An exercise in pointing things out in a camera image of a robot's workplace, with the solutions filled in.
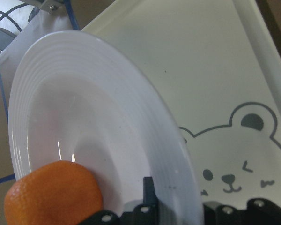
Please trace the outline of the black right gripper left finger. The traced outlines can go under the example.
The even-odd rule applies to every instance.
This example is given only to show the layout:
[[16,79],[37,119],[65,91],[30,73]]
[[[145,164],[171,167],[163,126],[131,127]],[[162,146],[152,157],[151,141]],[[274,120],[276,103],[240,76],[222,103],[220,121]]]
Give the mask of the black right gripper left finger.
[[123,213],[124,225],[158,225],[159,200],[152,177],[143,178],[143,201],[132,211]]

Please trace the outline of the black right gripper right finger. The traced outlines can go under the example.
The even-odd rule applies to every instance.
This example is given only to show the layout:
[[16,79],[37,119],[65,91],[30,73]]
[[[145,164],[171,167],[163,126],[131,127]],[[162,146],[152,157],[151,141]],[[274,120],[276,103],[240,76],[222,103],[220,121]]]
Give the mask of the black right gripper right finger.
[[264,198],[248,200],[243,210],[218,202],[203,207],[206,225],[281,225],[281,207]]

